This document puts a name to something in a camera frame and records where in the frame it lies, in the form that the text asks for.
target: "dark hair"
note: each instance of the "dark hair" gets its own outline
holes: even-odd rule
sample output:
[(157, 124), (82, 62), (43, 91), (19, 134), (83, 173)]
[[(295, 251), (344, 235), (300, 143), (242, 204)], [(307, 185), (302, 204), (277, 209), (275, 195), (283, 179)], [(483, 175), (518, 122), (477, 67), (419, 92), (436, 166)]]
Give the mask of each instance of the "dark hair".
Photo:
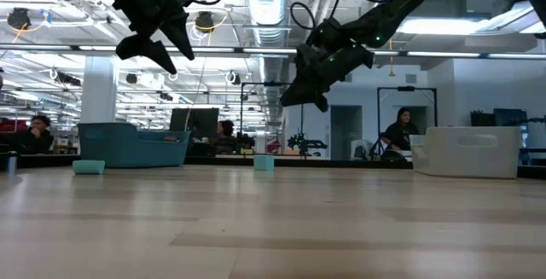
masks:
[(230, 120), (224, 120), (220, 121), (220, 124), (222, 125), (222, 128), (224, 128), (224, 131), (222, 134), (224, 134), (227, 137), (230, 137), (233, 135), (233, 122)]
[(45, 123), (45, 126), (50, 126), (51, 125), (51, 120), (47, 116), (36, 115), (36, 116), (32, 117), (32, 121), (34, 121), (34, 120), (42, 120), (42, 122)]
[(397, 115), (397, 117), (396, 117), (396, 122), (400, 122), (400, 117), (402, 117), (402, 115), (403, 115), (404, 113), (406, 113), (406, 112), (409, 113), (410, 110), (409, 110), (408, 108), (400, 108), (400, 109), (398, 110), (398, 115)]

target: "wooden table surface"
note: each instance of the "wooden table surface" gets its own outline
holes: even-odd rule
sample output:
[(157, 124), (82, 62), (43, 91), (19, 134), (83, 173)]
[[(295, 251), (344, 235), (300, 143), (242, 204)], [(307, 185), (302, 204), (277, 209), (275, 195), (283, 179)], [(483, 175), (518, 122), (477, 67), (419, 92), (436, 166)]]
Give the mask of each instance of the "wooden table surface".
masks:
[(546, 278), (546, 183), (185, 166), (0, 178), (5, 279)]

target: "woman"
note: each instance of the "woman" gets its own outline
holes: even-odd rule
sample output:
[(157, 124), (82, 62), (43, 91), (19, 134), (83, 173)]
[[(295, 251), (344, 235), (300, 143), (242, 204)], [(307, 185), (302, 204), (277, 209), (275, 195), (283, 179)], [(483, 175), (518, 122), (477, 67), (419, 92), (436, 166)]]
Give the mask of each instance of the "woman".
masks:
[(386, 128), (381, 140), (388, 145), (387, 149), (411, 150), (410, 135), (419, 135), (419, 131), (411, 123), (411, 114), (408, 108), (398, 110), (397, 121)]
[(233, 137), (233, 121), (218, 122), (216, 134), (217, 139), (214, 146), (217, 154), (233, 154), (237, 147), (237, 140)]
[(216, 134), (218, 135), (218, 138), (231, 137), (233, 135), (233, 121), (224, 120), (218, 122)]

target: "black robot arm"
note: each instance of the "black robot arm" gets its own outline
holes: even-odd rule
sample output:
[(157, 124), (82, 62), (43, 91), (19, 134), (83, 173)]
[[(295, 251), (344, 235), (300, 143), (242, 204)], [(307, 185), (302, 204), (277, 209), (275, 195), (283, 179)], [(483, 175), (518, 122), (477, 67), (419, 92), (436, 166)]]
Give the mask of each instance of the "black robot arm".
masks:
[[(360, 65), (371, 68), (375, 56), (365, 47), (379, 48), (386, 44), (404, 18), (424, 1), (383, 1), (362, 17), (343, 25), (331, 15), (298, 47), (294, 60), (296, 77), (282, 95), (281, 104), (286, 107), (315, 103), (326, 112), (328, 101), (322, 94)], [(546, 0), (530, 1), (546, 23)]]

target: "teal plastic bin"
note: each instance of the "teal plastic bin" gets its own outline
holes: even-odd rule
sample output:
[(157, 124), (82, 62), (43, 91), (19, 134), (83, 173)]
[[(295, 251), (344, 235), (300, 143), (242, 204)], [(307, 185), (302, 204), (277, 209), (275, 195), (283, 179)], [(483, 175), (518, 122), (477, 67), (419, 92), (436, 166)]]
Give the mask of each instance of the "teal plastic bin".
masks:
[(275, 157), (273, 155), (254, 155), (254, 170), (274, 171)]
[(78, 125), (82, 160), (104, 160), (106, 168), (181, 166), (190, 132), (138, 131), (128, 123)]

